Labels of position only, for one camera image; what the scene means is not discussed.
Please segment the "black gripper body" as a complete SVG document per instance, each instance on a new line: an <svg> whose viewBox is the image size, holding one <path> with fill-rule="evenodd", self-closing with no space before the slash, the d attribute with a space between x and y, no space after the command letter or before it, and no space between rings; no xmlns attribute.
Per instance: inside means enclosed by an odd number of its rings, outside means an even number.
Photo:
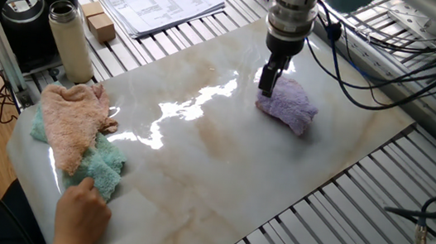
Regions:
<svg viewBox="0 0 436 244"><path fill-rule="evenodd" d="M277 37L274 37L270 32L268 32L266 36L266 46L273 55L293 57L302 51L303 45L304 40L280 40Z"/></svg>

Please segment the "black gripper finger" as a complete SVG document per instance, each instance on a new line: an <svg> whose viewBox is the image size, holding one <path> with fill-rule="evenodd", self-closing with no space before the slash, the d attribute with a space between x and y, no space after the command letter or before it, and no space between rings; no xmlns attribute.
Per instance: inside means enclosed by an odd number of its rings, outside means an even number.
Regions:
<svg viewBox="0 0 436 244"><path fill-rule="evenodd" d="M290 55L278 55L275 59L275 76L273 78L272 88L274 88L277 84L277 80L281 77L284 71L286 71L290 65L290 59L292 57Z"/></svg>
<svg viewBox="0 0 436 244"><path fill-rule="evenodd" d="M271 92L275 85L275 77L277 76L278 63L274 55L270 57L267 64L264 65L261 72L260 82L258 84L261 94L268 98L271 97Z"/></svg>

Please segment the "person bare hand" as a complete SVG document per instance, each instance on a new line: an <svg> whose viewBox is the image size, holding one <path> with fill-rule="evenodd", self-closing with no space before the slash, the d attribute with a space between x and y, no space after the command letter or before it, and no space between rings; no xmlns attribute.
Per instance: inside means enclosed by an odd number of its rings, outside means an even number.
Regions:
<svg viewBox="0 0 436 244"><path fill-rule="evenodd" d="M94 244L103 235L112 212L94 183L84 178L58 200L53 244Z"/></svg>

